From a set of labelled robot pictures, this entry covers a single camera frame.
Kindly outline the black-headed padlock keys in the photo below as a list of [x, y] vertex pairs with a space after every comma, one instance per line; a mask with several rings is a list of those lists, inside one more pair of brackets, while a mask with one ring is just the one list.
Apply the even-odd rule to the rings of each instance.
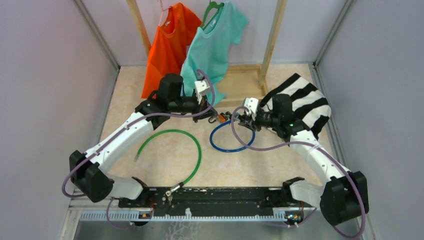
[[226, 122], [230, 121], [231, 117], [232, 117], [232, 114], [229, 111], [224, 113], [224, 119], [225, 119]]

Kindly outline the orange black padlock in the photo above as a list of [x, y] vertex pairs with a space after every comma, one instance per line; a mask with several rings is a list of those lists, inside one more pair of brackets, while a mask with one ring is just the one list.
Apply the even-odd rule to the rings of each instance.
[[224, 113], [220, 113], [217, 118], [217, 121], [219, 121], [220, 123], [225, 123], [228, 119], [227, 116]]

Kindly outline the blue cable lock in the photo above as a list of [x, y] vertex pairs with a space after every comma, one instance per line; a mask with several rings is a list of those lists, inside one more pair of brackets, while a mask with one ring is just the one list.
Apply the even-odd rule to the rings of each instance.
[[235, 154], [244, 152], [247, 148], [237, 142], [231, 143], [235, 140], [233, 135], [230, 135], [231, 126], [230, 121], [222, 122], [216, 126], [209, 135], [210, 145], [217, 151], [222, 153]]

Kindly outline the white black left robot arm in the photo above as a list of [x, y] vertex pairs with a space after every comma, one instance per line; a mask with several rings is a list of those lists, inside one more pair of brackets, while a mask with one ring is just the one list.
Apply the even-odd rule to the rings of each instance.
[[71, 182], [93, 203], [106, 198], [125, 198], [138, 207], [149, 203], [147, 186], [138, 178], [109, 174], [116, 161], [136, 142], [155, 131], [170, 118], [191, 118], [194, 122], [212, 116], [215, 90], [205, 72], [197, 69], [191, 95], [183, 91], [183, 77], [168, 73], [160, 80], [158, 90], [142, 101], [129, 118], [103, 141], [86, 151], [74, 151], [69, 156], [69, 174], [62, 183], [62, 193]]

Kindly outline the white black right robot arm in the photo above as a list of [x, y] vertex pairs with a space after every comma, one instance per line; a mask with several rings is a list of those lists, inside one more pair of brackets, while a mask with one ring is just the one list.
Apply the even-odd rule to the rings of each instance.
[[271, 109], [265, 110], [257, 98], [248, 97], [237, 108], [244, 113], [232, 117], [254, 132], [262, 128], [275, 130], [283, 140], [281, 145], [302, 156], [318, 176], [320, 185], [302, 177], [286, 181], [281, 193], [283, 203], [295, 206], [304, 202], [318, 208], [332, 226], [365, 217], [369, 211], [366, 177], [360, 171], [352, 172], [342, 166], [322, 147], [312, 130], [294, 113], [287, 94], [272, 96], [271, 104]]

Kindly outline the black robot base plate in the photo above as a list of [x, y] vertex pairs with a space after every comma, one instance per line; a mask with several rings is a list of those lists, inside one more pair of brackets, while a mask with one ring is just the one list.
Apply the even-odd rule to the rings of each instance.
[[167, 190], [150, 187], [137, 199], [121, 198], [118, 206], [147, 208], [159, 216], [181, 216], [190, 209], [196, 217], [270, 216], [277, 209], [308, 207], [307, 203], [288, 202], [281, 187], [183, 187], [171, 194], [171, 204]]

